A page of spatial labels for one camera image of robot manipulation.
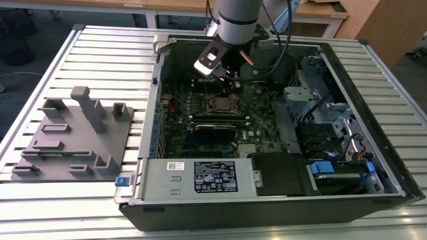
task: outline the motherboard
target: motherboard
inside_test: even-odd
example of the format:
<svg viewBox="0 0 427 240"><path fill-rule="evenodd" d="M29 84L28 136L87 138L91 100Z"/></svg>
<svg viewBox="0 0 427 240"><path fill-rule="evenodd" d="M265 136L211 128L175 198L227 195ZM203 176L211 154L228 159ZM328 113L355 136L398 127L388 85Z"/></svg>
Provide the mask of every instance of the motherboard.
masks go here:
<svg viewBox="0 0 427 240"><path fill-rule="evenodd" d="M189 82L164 83L164 157L245 158L255 152L283 152L273 112L277 92L253 83L224 94L211 79Z"/></svg>

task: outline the blue latch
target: blue latch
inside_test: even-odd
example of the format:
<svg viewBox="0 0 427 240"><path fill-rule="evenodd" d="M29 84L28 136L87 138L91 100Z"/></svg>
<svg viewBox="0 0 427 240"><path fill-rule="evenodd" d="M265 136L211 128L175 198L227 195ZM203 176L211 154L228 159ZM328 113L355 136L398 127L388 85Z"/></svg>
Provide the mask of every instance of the blue latch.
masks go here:
<svg viewBox="0 0 427 240"><path fill-rule="evenodd" d="M116 187L128 187L131 185L131 178L125 176L117 176L113 181Z"/></svg>
<svg viewBox="0 0 427 240"><path fill-rule="evenodd" d="M332 163L330 161L315 161L310 164L312 174L332 174L335 173Z"/></svg>
<svg viewBox="0 0 427 240"><path fill-rule="evenodd" d="M370 161L366 163L366 166L367 166L367 170L368 170L370 173L375 172L375 166Z"/></svg>

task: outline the power supply label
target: power supply label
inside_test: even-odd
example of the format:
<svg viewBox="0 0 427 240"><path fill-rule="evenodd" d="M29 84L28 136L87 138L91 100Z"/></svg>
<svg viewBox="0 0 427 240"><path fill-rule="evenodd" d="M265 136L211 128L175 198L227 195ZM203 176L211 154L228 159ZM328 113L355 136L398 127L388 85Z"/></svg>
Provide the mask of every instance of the power supply label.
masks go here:
<svg viewBox="0 0 427 240"><path fill-rule="evenodd" d="M193 162L193 190L199 194L239 192L235 162Z"/></svg>

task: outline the table leg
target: table leg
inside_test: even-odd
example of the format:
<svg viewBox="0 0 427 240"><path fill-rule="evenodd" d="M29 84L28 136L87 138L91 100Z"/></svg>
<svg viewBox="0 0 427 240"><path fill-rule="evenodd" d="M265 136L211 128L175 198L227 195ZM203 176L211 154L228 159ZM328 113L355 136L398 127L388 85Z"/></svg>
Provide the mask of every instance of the table leg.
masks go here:
<svg viewBox="0 0 427 240"><path fill-rule="evenodd" d="M147 26L149 29L159 28L159 15L153 10L145 10Z"/></svg>
<svg viewBox="0 0 427 240"><path fill-rule="evenodd" d="M59 16L60 11L59 10L49 10L48 12L51 13L51 16L52 16L53 20L60 19L60 16Z"/></svg>
<svg viewBox="0 0 427 240"><path fill-rule="evenodd" d="M328 39L335 38L336 32L340 29L342 23L343 23L343 19L334 19L331 23L327 25L327 28L324 30L322 37Z"/></svg>

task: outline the wooden table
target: wooden table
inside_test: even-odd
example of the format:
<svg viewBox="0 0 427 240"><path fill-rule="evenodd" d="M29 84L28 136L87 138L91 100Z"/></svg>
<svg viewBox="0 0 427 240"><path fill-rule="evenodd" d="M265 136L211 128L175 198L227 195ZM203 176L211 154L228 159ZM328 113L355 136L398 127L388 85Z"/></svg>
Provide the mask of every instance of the wooden table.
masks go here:
<svg viewBox="0 0 427 240"><path fill-rule="evenodd" d="M0 0L0 7L61 11L144 14L148 28L159 28L159 15L204 17L204 0ZM328 3L308 2L299 6L296 23L327 25L324 38L334 38L346 12L336 12Z"/></svg>

